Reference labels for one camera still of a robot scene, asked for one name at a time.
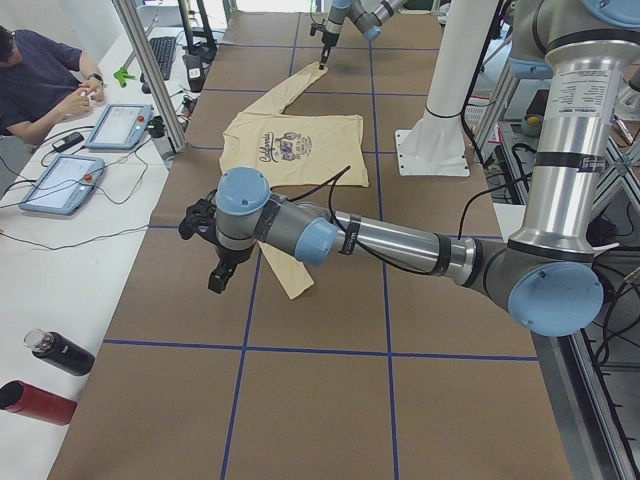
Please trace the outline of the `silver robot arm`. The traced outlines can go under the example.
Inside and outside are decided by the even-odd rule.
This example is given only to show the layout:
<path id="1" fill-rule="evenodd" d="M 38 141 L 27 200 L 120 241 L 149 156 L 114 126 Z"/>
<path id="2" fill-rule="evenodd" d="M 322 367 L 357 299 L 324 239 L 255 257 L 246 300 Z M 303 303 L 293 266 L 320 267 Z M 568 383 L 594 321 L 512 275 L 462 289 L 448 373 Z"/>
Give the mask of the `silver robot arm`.
<path id="1" fill-rule="evenodd" d="M 323 50 L 319 60 L 319 69 L 324 70 L 331 49 L 334 48 L 344 23 L 349 20 L 368 42 L 373 42 L 382 32 L 382 26 L 392 18 L 403 6 L 401 0 L 380 1 L 376 7 L 366 10 L 357 0 L 334 0 L 326 19 L 311 23 L 310 35 L 322 33 Z"/>
<path id="2" fill-rule="evenodd" d="M 359 114 L 369 183 L 281 193 L 419 230 L 496 240 L 498 222 L 479 166 L 466 177 L 405 177 L 392 134 L 415 120 L 430 85 L 440 32 L 432 19 L 398 17 L 367 42 L 343 29 L 328 71 L 291 105 L 293 115 Z M 526 331 L 477 293 L 399 271 L 368 255 L 331 255 L 313 285 L 290 299 L 273 253 L 241 265 L 223 294 L 207 293 L 202 318 L 214 343 L 311 350 L 402 352 L 529 350 Z"/>

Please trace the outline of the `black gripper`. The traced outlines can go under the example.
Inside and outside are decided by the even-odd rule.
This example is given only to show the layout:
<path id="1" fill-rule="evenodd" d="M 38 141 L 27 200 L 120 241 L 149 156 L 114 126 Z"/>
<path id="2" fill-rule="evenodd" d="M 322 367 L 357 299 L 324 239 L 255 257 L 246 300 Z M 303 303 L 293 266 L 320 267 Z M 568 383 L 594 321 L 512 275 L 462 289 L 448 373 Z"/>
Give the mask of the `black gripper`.
<path id="1" fill-rule="evenodd" d="M 319 62 L 319 69 L 326 69 L 330 53 L 331 47 L 324 46 L 321 53 L 321 60 Z"/>
<path id="2" fill-rule="evenodd" d="M 243 250 L 231 250 L 223 246 L 216 246 L 218 264 L 209 276 L 208 289 L 217 294 L 223 293 L 237 266 L 248 261 L 253 250 L 253 246 Z"/>

